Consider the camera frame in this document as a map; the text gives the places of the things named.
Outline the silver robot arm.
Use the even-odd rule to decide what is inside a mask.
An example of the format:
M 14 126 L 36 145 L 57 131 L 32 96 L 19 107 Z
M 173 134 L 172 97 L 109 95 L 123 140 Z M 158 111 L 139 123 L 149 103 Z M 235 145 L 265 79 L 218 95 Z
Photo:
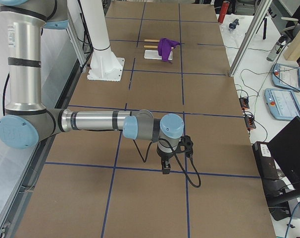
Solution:
M 71 130 L 121 131 L 124 137 L 157 144 L 162 172 L 185 144 L 184 122 L 176 114 L 161 119 L 147 110 L 79 111 L 48 109 L 41 98 L 41 29 L 66 29 L 65 0 L 2 0 L 7 20 L 10 102 L 0 119 L 0 140 L 25 149 L 52 135 Z

